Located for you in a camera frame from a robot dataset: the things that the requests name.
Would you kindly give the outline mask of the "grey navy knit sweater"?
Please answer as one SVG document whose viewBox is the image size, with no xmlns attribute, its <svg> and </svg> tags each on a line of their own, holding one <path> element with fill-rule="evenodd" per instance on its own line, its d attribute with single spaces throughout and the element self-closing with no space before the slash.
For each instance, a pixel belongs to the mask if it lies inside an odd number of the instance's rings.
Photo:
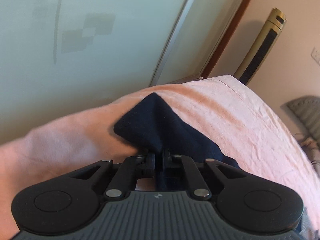
<svg viewBox="0 0 320 240">
<path fill-rule="evenodd" d="M 224 155 L 219 146 L 184 122 L 156 93 L 152 93 L 124 114 L 114 133 L 144 153 L 168 150 L 193 158 L 196 163 L 213 158 L 239 168 L 236 160 Z"/>
</svg>

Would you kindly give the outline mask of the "pink bed sheet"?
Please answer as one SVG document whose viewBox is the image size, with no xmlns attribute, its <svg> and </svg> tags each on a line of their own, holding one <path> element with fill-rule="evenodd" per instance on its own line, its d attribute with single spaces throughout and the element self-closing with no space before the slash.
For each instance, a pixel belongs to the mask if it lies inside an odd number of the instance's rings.
<svg viewBox="0 0 320 240">
<path fill-rule="evenodd" d="M 18 227 L 11 202 L 22 189 L 101 159 L 122 162 L 136 149 L 114 124 L 147 95 L 157 93 L 190 126 L 252 174 L 300 194 L 319 230 L 319 177 L 281 119 L 253 91 L 224 75 L 140 90 L 115 102 L 68 115 L 1 146 L 1 239 Z"/>
</svg>

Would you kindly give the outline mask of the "olive upholstered headboard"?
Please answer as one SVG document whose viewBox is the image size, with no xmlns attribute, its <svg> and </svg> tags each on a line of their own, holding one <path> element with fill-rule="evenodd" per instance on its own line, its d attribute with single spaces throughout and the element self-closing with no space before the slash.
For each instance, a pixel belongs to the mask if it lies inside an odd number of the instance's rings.
<svg viewBox="0 0 320 240">
<path fill-rule="evenodd" d="M 286 105 L 319 144 L 319 97 L 304 96 L 291 100 Z"/>
</svg>

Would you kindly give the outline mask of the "white sliding wardrobe door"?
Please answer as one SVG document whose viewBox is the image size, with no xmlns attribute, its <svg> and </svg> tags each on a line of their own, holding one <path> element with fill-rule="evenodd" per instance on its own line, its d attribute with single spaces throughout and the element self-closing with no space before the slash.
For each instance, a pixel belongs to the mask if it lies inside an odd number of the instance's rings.
<svg viewBox="0 0 320 240">
<path fill-rule="evenodd" d="M 1 0 L 1 143 L 199 77 L 242 0 Z"/>
</svg>

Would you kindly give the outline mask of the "gold tower fan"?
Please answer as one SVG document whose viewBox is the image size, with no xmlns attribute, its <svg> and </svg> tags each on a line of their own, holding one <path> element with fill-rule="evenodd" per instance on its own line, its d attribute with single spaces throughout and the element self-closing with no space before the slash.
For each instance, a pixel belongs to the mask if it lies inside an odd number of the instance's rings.
<svg viewBox="0 0 320 240">
<path fill-rule="evenodd" d="M 286 23 L 285 14 L 273 8 L 234 77 L 247 85 L 274 46 Z"/>
</svg>

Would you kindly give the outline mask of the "brown wooden door frame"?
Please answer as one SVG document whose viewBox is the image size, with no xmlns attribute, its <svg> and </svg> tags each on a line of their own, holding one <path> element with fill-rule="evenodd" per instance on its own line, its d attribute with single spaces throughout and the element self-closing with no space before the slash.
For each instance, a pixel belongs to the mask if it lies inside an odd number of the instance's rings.
<svg viewBox="0 0 320 240">
<path fill-rule="evenodd" d="M 205 68 L 200 75 L 200 77 L 202 77 L 203 79 L 208 78 L 210 73 L 212 72 L 212 70 L 215 68 L 221 55 L 225 51 L 225 48 L 227 47 L 231 37 L 233 36 L 234 32 L 236 31 L 250 1 L 251 0 L 242 0 L 242 2 L 240 3 L 240 5 L 239 5 L 237 11 L 235 12 L 230 24 L 228 25 L 228 28 L 223 33 L 223 36 L 222 36 L 219 44 L 214 49 L 212 56 L 210 57 L 208 63 L 205 65 Z"/>
</svg>

